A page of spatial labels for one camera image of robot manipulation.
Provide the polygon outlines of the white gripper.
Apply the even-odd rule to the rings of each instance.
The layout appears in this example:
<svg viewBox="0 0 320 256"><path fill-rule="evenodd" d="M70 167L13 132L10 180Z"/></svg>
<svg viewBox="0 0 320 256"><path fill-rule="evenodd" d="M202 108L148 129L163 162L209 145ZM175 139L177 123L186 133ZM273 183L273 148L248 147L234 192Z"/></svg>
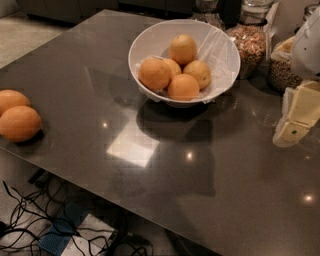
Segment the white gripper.
<svg viewBox="0 0 320 256"><path fill-rule="evenodd" d="M282 117L273 143L278 147L296 145L320 120L320 7L295 34L278 43L271 59L290 61L292 72L304 80L295 89L287 88L283 95Z"/></svg>

